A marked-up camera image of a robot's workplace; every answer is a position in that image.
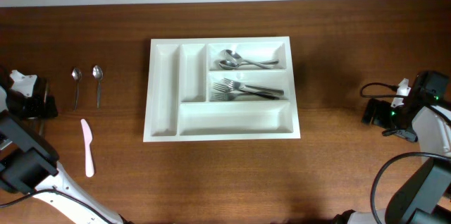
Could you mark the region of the large silver spoon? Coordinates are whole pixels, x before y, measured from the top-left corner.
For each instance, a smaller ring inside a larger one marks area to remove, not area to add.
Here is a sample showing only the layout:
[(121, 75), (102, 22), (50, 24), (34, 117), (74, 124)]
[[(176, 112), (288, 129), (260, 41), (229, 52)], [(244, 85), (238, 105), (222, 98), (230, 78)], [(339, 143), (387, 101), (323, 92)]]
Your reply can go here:
[(263, 68), (263, 69), (271, 69), (271, 66), (272, 66), (272, 65), (265, 66), (265, 65), (261, 64), (261, 62), (244, 59), (236, 51), (232, 51), (230, 49), (223, 50), (223, 53), (225, 54), (225, 57), (226, 57), (225, 60), (232, 61), (233, 63), (249, 62), (249, 63), (252, 63), (253, 66), (257, 66), (257, 67)]
[[(278, 63), (279, 63), (278, 59), (261, 62), (261, 64), (263, 64), (265, 66), (275, 65)], [(218, 65), (220, 68), (222, 68), (224, 70), (237, 70), (241, 66), (252, 66), (252, 63), (249, 63), (249, 62), (233, 63), (232, 61), (229, 61), (229, 60), (222, 60), (222, 61), (218, 62)]]

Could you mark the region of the silver fork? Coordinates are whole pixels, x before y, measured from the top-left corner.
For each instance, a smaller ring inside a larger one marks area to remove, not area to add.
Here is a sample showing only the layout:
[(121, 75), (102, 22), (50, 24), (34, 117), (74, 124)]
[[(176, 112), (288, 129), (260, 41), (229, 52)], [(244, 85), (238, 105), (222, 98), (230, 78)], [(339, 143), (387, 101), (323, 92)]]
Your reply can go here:
[(241, 92), (251, 92), (251, 93), (265, 94), (263, 92), (256, 92), (256, 91), (236, 90), (236, 89), (232, 89), (231, 87), (228, 87), (225, 84), (221, 84), (221, 83), (217, 83), (217, 82), (213, 83), (212, 88), (217, 93), (236, 93), (236, 94), (239, 94)]
[(236, 93), (217, 93), (214, 92), (211, 95), (212, 101), (234, 101), (236, 99), (239, 99), (241, 97), (259, 97), (263, 99), (269, 99), (269, 100), (279, 100), (279, 97), (275, 97), (273, 95), (267, 95), (267, 94), (260, 94), (260, 93), (251, 93), (251, 92), (241, 92), (239, 94)]
[(223, 78), (221, 80), (222, 83), (224, 83), (225, 85), (227, 85), (228, 87), (231, 87), (232, 89), (237, 89), (237, 90), (256, 90), (256, 91), (260, 91), (260, 92), (266, 92), (272, 95), (276, 95), (276, 96), (283, 96), (285, 94), (285, 92), (282, 89), (274, 89), (274, 88), (269, 88), (269, 87), (260, 87), (260, 86), (255, 86), (255, 85), (246, 85), (245, 83), (242, 82), (238, 82), (236, 80), (230, 80), (228, 78)]

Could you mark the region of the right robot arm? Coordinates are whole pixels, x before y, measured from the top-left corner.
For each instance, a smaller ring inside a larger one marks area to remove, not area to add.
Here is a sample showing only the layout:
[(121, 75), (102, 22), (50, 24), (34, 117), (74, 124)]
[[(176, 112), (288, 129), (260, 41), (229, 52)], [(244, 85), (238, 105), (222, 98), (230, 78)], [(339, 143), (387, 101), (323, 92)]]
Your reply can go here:
[[(368, 213), (354, 210), (338, 214), (333, 223), (449, 223), (450, 211), (439, 206), (450, 197), (450, 102), (444, 98), (449, 77), (436, 71), (420, 72), (414, 83), (403, 79), (390, 86), (392, 94), (369, 95), (362, 122), (383, 128), (417, 143), (419, 151), (407, 152), (383, 164), (373, 180)], [(382, 174), (394, 162), (420, 157), (420, 168), (394, 193), (388, 205), (376, 208), (376, 189)]]

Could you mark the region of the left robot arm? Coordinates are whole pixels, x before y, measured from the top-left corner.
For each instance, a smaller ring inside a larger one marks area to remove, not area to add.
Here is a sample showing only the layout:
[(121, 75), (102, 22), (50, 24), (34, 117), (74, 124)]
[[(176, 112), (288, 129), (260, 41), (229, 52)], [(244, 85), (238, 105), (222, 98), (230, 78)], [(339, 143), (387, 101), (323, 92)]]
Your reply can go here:
[(21, 193), (19, 201), (46, 202), (74, 223), (126, 223), (67, 174), (42, 131), (30, 126), (57, 115), (47, 79), (1, 69), (1, 150), (9, 150), (1, 157), (1, 189)]

